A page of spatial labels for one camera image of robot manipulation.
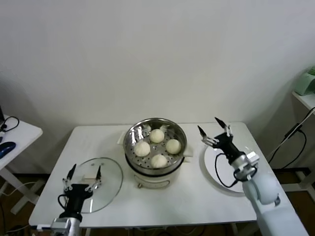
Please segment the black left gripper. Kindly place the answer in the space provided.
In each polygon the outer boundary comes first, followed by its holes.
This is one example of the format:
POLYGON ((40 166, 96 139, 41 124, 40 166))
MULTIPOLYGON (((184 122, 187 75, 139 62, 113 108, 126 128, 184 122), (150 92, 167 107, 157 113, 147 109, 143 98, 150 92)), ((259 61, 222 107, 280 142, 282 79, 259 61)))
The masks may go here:
POLYGON ((84 201, 93 195, 93 190, 100 188, 101 185, 101 166, 97 170, 95 178, 86 178, 88 184, 73 184, 72 177, 76 169, 76 164, 68 172, 66 178, 63 178, 63 190, 60 197, 66 197, 65 205, 60 203, 63 213, 60 216, 82 216, 82 207, 84 201))

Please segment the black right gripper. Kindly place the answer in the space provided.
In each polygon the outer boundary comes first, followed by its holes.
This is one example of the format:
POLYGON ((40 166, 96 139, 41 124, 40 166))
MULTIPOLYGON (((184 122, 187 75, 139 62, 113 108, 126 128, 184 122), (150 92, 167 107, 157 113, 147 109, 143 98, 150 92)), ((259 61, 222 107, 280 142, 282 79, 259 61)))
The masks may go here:
POLYGON ((232 164, 240 156, 245 155, 245 153, 238 150, 233 144, 233 134, 230 125, 226 124, 223 120, 217 117, 215 117, 215 120, 220 125, 220 127, 224 129, 224 132, 217 135, 215 138, 210 138, 198 125, 197 127, 202 137, 201 141, 210 147, 221 149, 226 156, 228 163, 232 164))

